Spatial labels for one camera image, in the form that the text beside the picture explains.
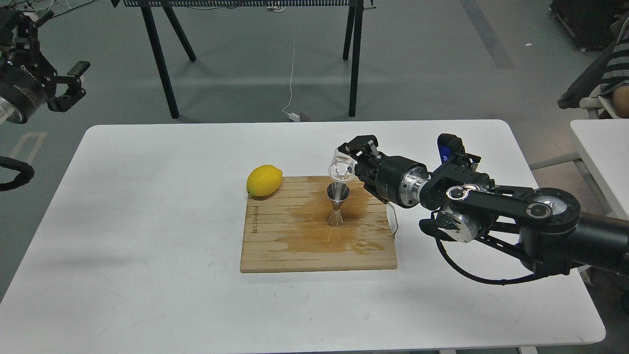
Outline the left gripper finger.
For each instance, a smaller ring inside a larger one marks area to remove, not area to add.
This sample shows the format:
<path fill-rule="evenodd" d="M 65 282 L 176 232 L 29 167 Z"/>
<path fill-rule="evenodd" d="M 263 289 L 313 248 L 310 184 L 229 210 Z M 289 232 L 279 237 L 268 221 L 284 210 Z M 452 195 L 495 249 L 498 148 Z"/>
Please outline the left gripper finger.
<path fill-rule="evenodd" d="M 90 65 L 90 62 L 79 61 L 67 72 L 66 76 L 53 74 L 49 82 L 53 85 L 54 90 L 50 98 L 47 99 L 47 105 L 52 112 L 67 112 L 86 95 L 86 91 L 82 87 L 83 74 L 90 68 Z M 56 96 L 56 88 L 59 84 L 67 85 L 67 89 L 60 96 Z"/>
<path fill-rule="evenodd" d="M 40 50 L 38 30 L 54 15 L 51 10 L 0 10 L 1 71 L 24 65 L 35 74 L 55 74 L 56 70 Z"/>

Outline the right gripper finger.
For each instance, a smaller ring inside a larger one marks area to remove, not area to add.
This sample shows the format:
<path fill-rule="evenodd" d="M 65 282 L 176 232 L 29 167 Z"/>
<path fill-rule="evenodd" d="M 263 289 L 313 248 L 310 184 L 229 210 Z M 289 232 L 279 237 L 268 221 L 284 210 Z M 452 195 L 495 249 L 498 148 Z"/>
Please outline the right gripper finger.
<path fill-rule="evenodd" d="M 367 165 L 379 165 L 381 160 L 379 146 L 375 135 L 357 135 L 348 143 L 343 143 L 337 148 L 341 154 L 348 155 L 357 163 Z"/>
<path fill-rule="evenodd" d="M 363 184 L 364 189 L 382 203 L 387 204 L 394 200 L 387 191 L 387 185 L 377 181 L 376 177 L 364 177 Z"/>

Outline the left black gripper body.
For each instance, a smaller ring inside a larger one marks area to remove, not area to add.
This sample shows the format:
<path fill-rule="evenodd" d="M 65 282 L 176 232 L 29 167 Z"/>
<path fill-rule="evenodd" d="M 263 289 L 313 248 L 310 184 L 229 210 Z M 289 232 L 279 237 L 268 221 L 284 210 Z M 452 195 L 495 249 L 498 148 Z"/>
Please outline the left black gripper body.
<path fill-rule="evenodd" d="M 1 64 L 1 122 L 24 124 L 47 99 L 44 87 L 32 75 L 7 62 Z"/>

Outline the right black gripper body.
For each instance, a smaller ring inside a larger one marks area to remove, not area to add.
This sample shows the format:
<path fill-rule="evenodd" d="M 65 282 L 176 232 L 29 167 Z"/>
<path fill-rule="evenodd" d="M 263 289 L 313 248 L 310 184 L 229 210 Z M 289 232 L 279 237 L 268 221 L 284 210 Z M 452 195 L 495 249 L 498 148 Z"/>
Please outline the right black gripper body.
<path fill-rule="evenodd" d="M 387 185 L 392 204 L 411 208 L 419 203 L 419 192 L 429 180 L 427 168 L 400 155 L 381 155 L 379 165 L 361 164 L 361 182 L 364 177 L 376 177 Z"/>

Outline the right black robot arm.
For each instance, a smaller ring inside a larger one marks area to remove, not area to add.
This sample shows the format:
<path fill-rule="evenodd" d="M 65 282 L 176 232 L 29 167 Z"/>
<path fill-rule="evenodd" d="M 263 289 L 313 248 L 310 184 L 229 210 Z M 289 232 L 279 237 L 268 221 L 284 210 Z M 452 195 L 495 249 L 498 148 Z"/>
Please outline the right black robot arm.
<path fill-rule="evenodd" d="M 490 285 L 523 284 L 591 266 L 627 275 L 626 220 L 584 213 L 576 197 L 557 188 L 498 185 L 477 171 L 480 157 L 465 152 L 461 138 L 440 134 L 441 165 L 434 171 L 400 155 L 385 155 L 374 135 L 359 135 L 338 147 L 355 162 L 364 188 L 383 203 L 431 211 L 419 222 L 440 254 L 461 275 Z M 530 275 L 485 279 L 463 270 L 443 242 L 478 241 L 521 261 Z"/>

